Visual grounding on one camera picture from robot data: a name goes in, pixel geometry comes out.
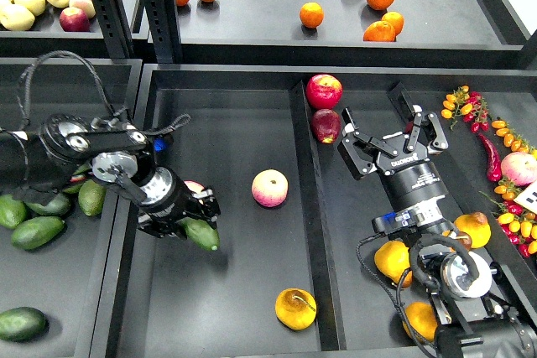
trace black cable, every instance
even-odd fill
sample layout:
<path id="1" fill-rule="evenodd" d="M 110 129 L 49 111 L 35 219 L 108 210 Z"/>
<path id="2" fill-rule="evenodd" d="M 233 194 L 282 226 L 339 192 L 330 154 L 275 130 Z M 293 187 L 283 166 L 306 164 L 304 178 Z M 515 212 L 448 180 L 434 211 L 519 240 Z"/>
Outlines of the black cable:
<path id="1" fill-rule="evenodd" d="M 425 347 L 417 340 L 417 337 L 416 335 L 418 334 L 416 332 L 416 330 L 410 325 L 410 322 L 409 322 L 409 318 L 406 316 L 406 313 L 404 312 L 403 310 L 403 304 L 401 303 L 400 300 L 397 300 L 396 297 L 394 297 L 394 295 L 392 294 L 392 291 L 391 289 L 384 283 L 384 281 L 377 275 L 377 273 L 375 273 L 366 263 L 365 261 L 363 260 L 362 258 L 362 254 L 360 253 L 360 248 L 369 243 L 369 242 L 372 242 L 372 241 L 375 241 L 377 240 L 378 238 L 381 238 L 383 235 L 382 234 L 376 234 L 376 235 L 373 235 L 373 236 L 369 236 L 368 238 L 365 238 L 365 239 L 362 239 L 360 242 L 358 242 L 357 246 L 356 246 L 356 255 L 357 255 L 357 258 L 358 258 L 358 261 L 360 262 L 360 264 L 362 265 L 362 267 L 364 268 L 364 270 L 369 274 L 369 276 L 371 276 L 373 278 L 373 280 L 375 280 L 378 285 L 380 285 L 380 287 L 384 290 L 384 292 L 389 296 L 389 298 L 391 299 L 392 301 L 392 304 L 394 305 L 394 308 L 397 312 L 397 315 L 401 318 L 401 320 L 403 320 L 406 325 L 408 326 L 409 328 L 409 332 L 410 332 L 410 335 L 411 335 L 411 338 L 412 340 L 415 342 L 415 344 L 418 346 L 418 348 L 420 348 L 420 350 L 429 358 L 437 358 L 435 355 L 432 355 L 428 350 L 425 349 Z M 408 272 L 410 271 L 409 268 L 407 268 L 405 270 L 405 272 L 408 274 Z M 403 286 L 403 281 L 404 279 L 406 278 L 406 275 L 403 275 L 401 276 L 401 278 L 399 279 L 399 282 L 398 282 L 398 288 L 399 286 L 402 288 Z M 433 347 L 433 345 L 427 341 L 427 340 L 424 340 L 424 342 L 430 346 L 430 347 Z"/>
<path id="2" fill-rule="evenodd" d="M 95 86 L 96 86 L 97 92 L 99 93 L 99 97 L 101 97 L 102 103 L 104 107 L 107 109 L 107 113 L 114 117 L 117 116 L 117 113 L 115 112 L 114 107 L 108 100 L 108 95 L 106 93 L 104 85 L 102 84 L 101 78 L 95 71 L 95 68 L 93 67 L 91 62 L 82 58 L 78 54 L 75 54 L 68 50 L 54 50 L 52 52 L 49 52 L 48 54 L 42 54 L 39 58 L 35 60 L 33 64 L 28 66 L 24 70 L 23 74 L 18 78 L 18 85 L 19 87 L 23 89 L 23 97 L 24 97 L 24 102 L 22 102 L 19 94 L 17 94 L 17 102 L 18 102 L 18 106 L 22 114 L 22 121 L 21 121 L 19 130 L 24 130 L 30 124 L 30 106 L 31 106 L 30 88 L 32 85 L 32 79 L 34 78 L 34 73 L 47 59 L 54 58 L 54 57 L 71 58 L 71 59 L 76 59 L 80 61 L 90 71 L 91 76 L 93 77 L 93 80 L 95 81 Z"/>

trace chili pepper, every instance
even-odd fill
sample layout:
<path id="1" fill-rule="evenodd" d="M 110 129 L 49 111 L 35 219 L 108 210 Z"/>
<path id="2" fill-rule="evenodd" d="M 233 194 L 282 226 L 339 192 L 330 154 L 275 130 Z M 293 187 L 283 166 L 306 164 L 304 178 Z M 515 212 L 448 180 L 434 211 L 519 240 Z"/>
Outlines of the chili pepper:
<path id="1" fill-rule="evenodd" d="M 502 178 L 500 154 L 496 147 L 494 147 L 493 142 L 491 142 L 485 135 L 478 133 L 477 135 L 485 149 L 487 150 L 488 155 L 488 168 L 487 168 L 487 178 L 491 182 L 498 182 Z"/>
<path id="2" fill-rule="evenodd" d="M 521 243 L 519 245 L 519 252 L 522 255 L 522 257 L 527 259 L 529 257 L 528 245 L 525 243 Z"/>

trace tray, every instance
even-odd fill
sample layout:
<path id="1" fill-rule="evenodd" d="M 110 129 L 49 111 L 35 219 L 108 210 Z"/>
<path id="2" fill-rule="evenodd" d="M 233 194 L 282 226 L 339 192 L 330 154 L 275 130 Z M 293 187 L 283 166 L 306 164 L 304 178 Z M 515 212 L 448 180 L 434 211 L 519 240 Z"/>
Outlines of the tray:
<path id="1" fill-rule="evenodd" d="M 18 76 L 30 59 L 0 59 L 0 126 L 16 129 L 20 114 L 15 99 Z M 93 60 L 116 105 L 134 107 L 139 60 Z M 51 60 L 33 81 L 30 130 L 58 112 L 91 119 L 105 114 L 90 74 L 80 64 Z M 64 358 L 89 356 L 96 310 L 107 262 L 117 196 L 109 192 L 100 217 L 75 209 L 65 220 L 66 231 L 56 241 L 33 252 L 10 244 L 11 231 L 0 228 L 0 311 L 34 306 L 50 319 L 48 333 L 27 343 L 0 341 L 0 356 Z"/>
<path id="2" fill-rule="evenodd" d="M 138 44 L 147 42 L 149 26 L 147 19 L 142 19 L 139 0 L 122 1 L 133 41 Z M 0 56 L 35 57 L 52 49 L 65 49 L 86 57 L 108 57 L 96 17 L 90 20 L 89 33 L 67 33 L 60 26 L 61 11 L 62 9 L 54 8 L 47 3 L 44 13 L 35 19 L 29 31 L 12 32 L 0 26 L 0 40 L 3 44 Z"/>
<path id="3" fill-rule="evenodd" d="M 464 83 L 484 93 L 492 113 L 535 141 L 517 109 L 536 112 L 534 72 L 323 70 L 344 85 L 338 111 L 351 106 L 364 132 L 382 136 L 401 130 L 386 97 L 386 90 L 399 81 L 414 102 L 437 111 L 446 91 Z M 112 327 L 118 341 L 108 335 L 111 356 L 421 356 L 388 297 L 355 256 L 357 242 L 373 233 L 371 219 L 390 209 L 378 178 L 354 181 L 335 146 L 317 145 L 309 134 L 300 83 L 316 73 L 315 67 L 291 66 L 145 66 L 138 118 L 146 116 L 146 127 L 152 127 L 182 112 L 192 115 L 161 161 L 184 179 L 215 187 L 222 207 L 222 248 L 207 254 L 188 241 L 156 240 L 137 232 L 130 275 L 117 282 L 117 289 L 127 288 L 127 294 L 124 301 L 117 296 L 114 301 L 119 308 Z M 484 175 L 486 155 L 461 123 L 459 129 L 446 129 L 451 147 L 435 158 L 451 192 L 441 203 L 451 220 L 461 213 L 492 210 L 478 193 L 492 192 Z M 289 199 L 275 211 L 259 208 L 250 195 L 251 180 L 264 164 L 285 172 L 291 185 Z M 504 267 L 509 292 L 514 289 L 505 298 L 518 301 L 535 321 L 537 303 L 527 298 L 537 291 L 534 262 L 525 261 L 499 226 L 491 224 L 493 239 L 481 253 Z M 364 247 L 369 264 L 373 252 Z M 503 292 L 505 284 L 500 285 Z M 315 292 L 324 312 L 314 328 L 289 332 L 276 320 L 274 299 L 288 286 Z M 406 303 L 423 299 L 425 292 L 417 284 L 404 292 Z M 111 304 L 109 298 L 104 303 Z M 468 318 L 484 315 L 480 301 L 467 301 L 461 309 Z"/>

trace shelf post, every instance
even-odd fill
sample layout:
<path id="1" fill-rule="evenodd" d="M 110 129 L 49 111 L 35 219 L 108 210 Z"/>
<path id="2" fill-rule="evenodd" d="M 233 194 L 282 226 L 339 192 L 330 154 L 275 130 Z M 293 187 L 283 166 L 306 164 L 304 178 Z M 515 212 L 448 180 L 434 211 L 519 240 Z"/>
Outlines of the shelf post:
<path id="1" fill-rule="evenodd" d="M 142 0 L 158 63 L 181 63 L 183 52 L 175 0 Z"/>
<path id="2" fill-rule="evenodd" d="M 133 38 L 123 0 L 92 0 L 111 59 L 134 58 Z"/>

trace bruised fruit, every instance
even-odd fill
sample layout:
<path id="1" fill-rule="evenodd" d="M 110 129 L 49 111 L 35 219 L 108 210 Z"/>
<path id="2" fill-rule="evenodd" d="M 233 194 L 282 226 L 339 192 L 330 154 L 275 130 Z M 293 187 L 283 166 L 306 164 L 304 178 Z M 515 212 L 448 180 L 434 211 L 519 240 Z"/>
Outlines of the bruised fruit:
<path id="1" fill-rule="evenodd" d="M 332 109 L 320 109 L 311 118 L 311 131 L 324 144 L 332 144 L 341 131 L 339 115 Z"/>

